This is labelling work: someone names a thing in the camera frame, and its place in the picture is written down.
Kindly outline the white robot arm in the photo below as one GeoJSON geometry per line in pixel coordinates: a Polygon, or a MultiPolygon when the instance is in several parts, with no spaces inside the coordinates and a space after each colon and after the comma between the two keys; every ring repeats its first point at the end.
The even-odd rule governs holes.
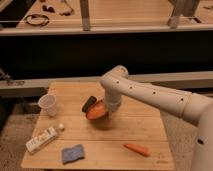
{"type": "Polygon", "coordinates": [[[128,76],[122,65],[106,72],[100,79],[104,98],[87,109],[86,117],[94,120],[117,111],[122,95],[168,112],[198,127],[190,171],[213,171],[213,98],[135,82],[128,76]]]}

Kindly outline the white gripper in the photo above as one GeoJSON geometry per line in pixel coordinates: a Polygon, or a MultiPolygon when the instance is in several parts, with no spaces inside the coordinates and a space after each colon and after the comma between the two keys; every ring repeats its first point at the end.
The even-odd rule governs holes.
{"type": "MultiPolygon", "coordinates": [[[[122,96],[120,93],[109,91],[105,92],[105,104],[110,113],[115,112],[119,108],[121,100],[122,96]]],[[[96,101],[97,101],[96,97],[90,96],[83,105],[82,111],[86,112],[93,104],[96,103],[96,101]]]]}

